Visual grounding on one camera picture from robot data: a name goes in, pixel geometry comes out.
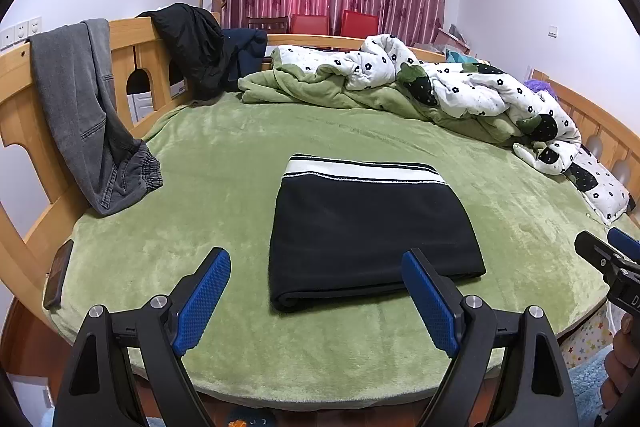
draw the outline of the wall outlet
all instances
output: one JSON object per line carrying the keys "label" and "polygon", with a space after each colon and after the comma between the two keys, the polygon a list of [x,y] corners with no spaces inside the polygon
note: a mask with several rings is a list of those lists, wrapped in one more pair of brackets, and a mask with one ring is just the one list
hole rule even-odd
{"label": "wall outlet", "polygon": [[29,21],[20,22],[15,25],[14,43],[22,42],[29,36]]}
{"label": "wall outlet", "polygon": [[36,17],[29,21],[29,36],[42,33],[42,17]]}
{"label": "wall outlet", "polygon": [[0,50],[5,50],[14,45],[14,27],[0,31]]}

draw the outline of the purple object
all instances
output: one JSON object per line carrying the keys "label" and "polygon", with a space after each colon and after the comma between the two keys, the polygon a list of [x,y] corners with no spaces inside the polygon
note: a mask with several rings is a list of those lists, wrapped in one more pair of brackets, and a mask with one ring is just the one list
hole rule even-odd
{"label": "purple object", "polygon": [[554,88],[551,87],[551,84],[545,82],[544,80],[527,80],[524,85],[529,87],[529,89],[533,92],[546,91],[556,100],[558,100],[558,95],[556,95]]}

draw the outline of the human hand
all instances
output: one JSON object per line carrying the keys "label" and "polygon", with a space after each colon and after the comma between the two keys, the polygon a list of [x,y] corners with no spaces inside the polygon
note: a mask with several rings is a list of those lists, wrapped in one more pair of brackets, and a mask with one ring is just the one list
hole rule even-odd
{"label": "human hand", "polygon": [[625,314],[621,328],[613,337],[613,351],[604,359],[604,369],[609,378],[600,387],[600,396],[605,409],[611,410],[631,380],[632,370],[638,365],[640,353],[631,342],[633,317]]}

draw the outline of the silver pivot bolt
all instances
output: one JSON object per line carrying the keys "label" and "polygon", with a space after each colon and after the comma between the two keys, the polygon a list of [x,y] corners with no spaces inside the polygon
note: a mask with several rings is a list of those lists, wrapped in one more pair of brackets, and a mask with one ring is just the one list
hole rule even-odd
{"label": "silver pivot bolt", "polygon": [[160,308],[164,308],[167,303],[167,298],[164,295],[156,295],[151,299],[151,307],[159,310]]}
{"label": "silver pivot bolt", "polygon": [[532,306],[529,308],[529,313],[532,317],[539,319],[540,317],[544,317],[545,312],[540,306]]}
{"label": "silver pivot bolt", "polygon": [[104,307],[100,306],[100,304],[96,304],[95,306],[91,306],[91,309],[89,310],[89,316],[92,319],[97,319],[100,315],[102,315],[103,311]]}
{"label": "silver pivot bolt", "polygon": [[477,295],[467,295],[465,297],[465,302],[467,306],[474,309],[479,308],[483,304],[482,299],[479,298]]}

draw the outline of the brown floor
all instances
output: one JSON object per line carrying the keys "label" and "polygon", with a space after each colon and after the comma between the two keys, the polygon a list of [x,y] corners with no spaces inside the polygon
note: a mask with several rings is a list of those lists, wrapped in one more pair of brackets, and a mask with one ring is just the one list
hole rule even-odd
{"label": "brown floor", "polygon": [[[46,377],[54,398],[58,396],[62,374],[71,347],[59,335],[14,302],[7,317],[0,344],[0,363],[8,373],[27,377]],[[160,417],[158,406],[146,380],[136,377],[138,394],[147,416]],[[470,425],[482,423],[493,396],[494,384],[485,383]],[[226,427],[226,418],[234,404],[200,395],[204,406],[218,427]],[[278,427],[415,427],[428,400],[406,405],[388,405],[355,410],[291,412],[273,410]]]}

